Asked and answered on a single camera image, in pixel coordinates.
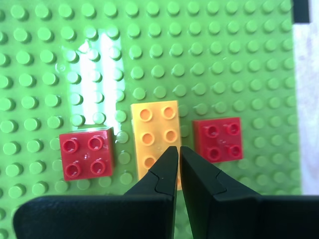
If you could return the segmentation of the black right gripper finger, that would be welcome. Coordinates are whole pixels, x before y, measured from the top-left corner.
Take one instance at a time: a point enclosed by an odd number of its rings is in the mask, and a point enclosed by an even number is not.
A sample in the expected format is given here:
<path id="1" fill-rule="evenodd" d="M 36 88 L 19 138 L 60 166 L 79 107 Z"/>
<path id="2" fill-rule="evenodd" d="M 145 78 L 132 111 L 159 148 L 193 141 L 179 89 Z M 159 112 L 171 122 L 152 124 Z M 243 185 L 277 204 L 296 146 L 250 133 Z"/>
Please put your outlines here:
<path id="1" fill-rule="evenodd" d="M 317 196 L 261 195 L 203 159 L 180 149 L 180 174 L 195 239 L 316 239 Z"/>
<path id="2" fill-rule="evenodd" d="M 170 146 L 120 196 L 44 196 L 16 211 L 19 239 L 171 239 L 174 237 L 178 150 Z"/>

